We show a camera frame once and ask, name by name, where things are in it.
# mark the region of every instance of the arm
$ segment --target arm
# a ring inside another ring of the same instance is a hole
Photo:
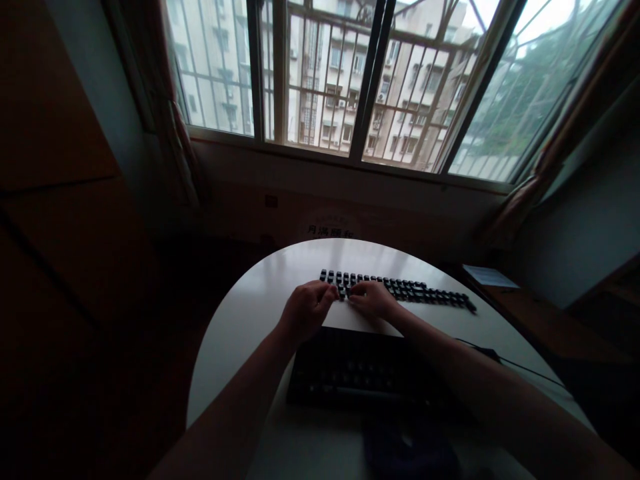
[[[149,478],[244,478],[287,364],[318,331],[336,298],[328,283],[296,288],[276,328]]]
[[[362,312],[410,339],[478,421],[538,478],[637,479],[637,472],[558,404],[511,370],[430,326],[378,282],[351,289]]]

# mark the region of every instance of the mechanical keyboard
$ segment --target mechanical keyboard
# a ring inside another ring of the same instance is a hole
[[[382,282],[390,294],[398,301],[449,305],[451,307],[467,308],[472,313],[475,313],[477,310],[476,306],[469,300],[469,296],[465,293],[428,288],[427,284],[421,281],[376,277],[374,275],[363,275],[361,273],[334,272],[333,270],[327,272],[326,269],[322,269],[322,272],[320,272],[320,280],[336,285],[338,287],[340,300],[350,297],[352,286],[358,282],[378,281]]]
[[[352,411],[391,407],[473,421],[406,339],[330,327],[298,348],[287,402]]]

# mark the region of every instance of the white table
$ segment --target white table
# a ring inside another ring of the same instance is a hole
[[[258,262],[218,306],[193,371],[187,426],[200,416],[274,328],[293,289],[317,279],[322,269],[424,281],[430,288],[466,293],[478,308],[476,315],[446,305],[408,302],[403,305],[452,337],[493,348],[500,356],[559,381],[534,348],[498,312],[446,273],[376,243],[312,240],[284,248]],[[346,301],[334,303],[324,325],[373,331]],[[394,328],[388,325],[385,328],[385,333],[399,336]],[[293,360],[280,382],[248,478],[370,478],[360,415],[286,404],[292,364]],[[566,390],[526,371],[515,370],[593,429]],[[448,427],[446,432],[466,475],[490,467],[501,479],[532,478],[479,427]]]

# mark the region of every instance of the window sill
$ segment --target window sill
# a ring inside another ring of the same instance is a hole
[[[338,155],[339,153],[346,154],[346,152],[339,152],[338,150],[335,150],[332,154],[330,154],[311,145],[304,146],[296,144],[295,147],[290,145],[277,145],[275,143],[265,143],[259,145],[253,137],[247,137],[244,135],[220,132],[202,127],[196,127],[193,125],[187,125],[187,130],[189,132],[189,138],[192,141],[200,143],[224,145],[228,147],[252,150],[267,155],[275,155],[288,159],[306,161],[311,163],[320,163],[338,168],[358,170],[362,171],[363,173],[374,173],[378,175],[386,175],[389,177],[404,178],[412,181],[422,181],[425,183],[442,185],[443,188],[456,187],[492,193],[494,195],[500,196],[506,196],[510,194],[510,192],[512,192],[512,190],[515,188],[514,185],[509,183],[496,183],[478,178],[464,177],[461,175],[453,175],[448,173],[438,174],[408,170],[395,165],[395,163],[399,162],[393,162],[392,164],[389,160],[382,161],[380,163],[373,163],[380,161],[380,159],[374,159],[372,157],[367,157],[368,161],[365,161],[363,159],[362,161],[353,163],[347,155]],[[328,137],[320,137],[320,140],[323,142],[329,142]]]

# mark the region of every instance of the keyboard cable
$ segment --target keyboard cable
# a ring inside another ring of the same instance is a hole
[[[470,341],[462,340],[462,339],[459,339],[459,338],[456,338],[456,340],[461,341],[461,342],[463,342],[463,343],[466,343],[467,345],[470,345],[470,346],[472,346],[472,347],[474,347],[474,348],[477,348],[477,349],[482,348],[482,347],[479,347],[478,345],[476,345],[476,344],[474,344],[474,343],[471,343]],[[513,361],[511,361],[511,360],[508,360],[508,359],[506,359],[506,358],[504,358],[504,357],[501,357],[500,355],[498,355],[498,358],[500,358],[500,360],[502,360],[502,361],[505,361],[505,362],[507,362],[507,363],[510,363],[510,364],[512,364],[512,365],[515,365],[515,366],[516,366],[516,367],[518,367],[518,368],[522,368],[522,370],[526,370],[526,371],[528,371],[528,372],[531,372],[531,373],[532,373],[532,374],[534,374],[534,375],[537,375],[538,377],[542,377],[542,378],[544,378],[545,380],[548,380],[548,381],[550,381],[550,382],[552,382],[552,383],[555,383],[556,385],[559,385],[560,387],[564,388],[564,390],[569,391],[569,389],[568,389],[568,388],[566,388],[566,386],[564,386],[562,383],[560,383],[560,382],[556,382],[556,380],[554,380],[554,379],[550,379],[549,377],[546,377],[546,376],[542,375],[542,373],[538,373],[538,372],[536,372],[536,371],[533,371],[533,370],[531,370],[531,369],[528,369],[528,368],[526,368],[526,367],[523,367],[522,365],[520,365],[520,364],[518,364],[518,363],[516,363],[516,362],[513,362]]]

